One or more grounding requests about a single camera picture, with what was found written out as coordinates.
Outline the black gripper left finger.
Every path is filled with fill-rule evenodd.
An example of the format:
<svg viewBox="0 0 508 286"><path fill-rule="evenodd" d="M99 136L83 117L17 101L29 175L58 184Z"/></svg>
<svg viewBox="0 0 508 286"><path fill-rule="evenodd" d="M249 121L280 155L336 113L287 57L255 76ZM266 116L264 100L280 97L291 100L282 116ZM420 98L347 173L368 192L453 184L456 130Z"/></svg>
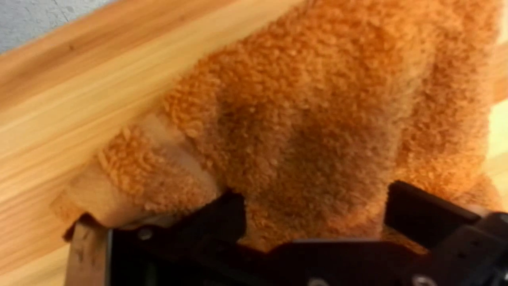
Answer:
<svg viewBox="0 0 508 286"><path fill-rule="evenodd" d="M172 225L106 229L90 216L72 225L64 286L242 284L244 200L226 192Z"/></svg>

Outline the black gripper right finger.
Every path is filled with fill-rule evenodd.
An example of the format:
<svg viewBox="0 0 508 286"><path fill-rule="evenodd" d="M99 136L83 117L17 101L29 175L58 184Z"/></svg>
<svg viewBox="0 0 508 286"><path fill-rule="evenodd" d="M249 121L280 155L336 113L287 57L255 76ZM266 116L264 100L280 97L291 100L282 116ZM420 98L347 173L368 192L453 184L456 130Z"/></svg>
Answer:
<svg viewBox="0 0 508 286"><path fill-rule="evenodd" d="M393 181L383 222L426 252L407 286L508 286L508 214L468 211L412 184Z"/></svg>

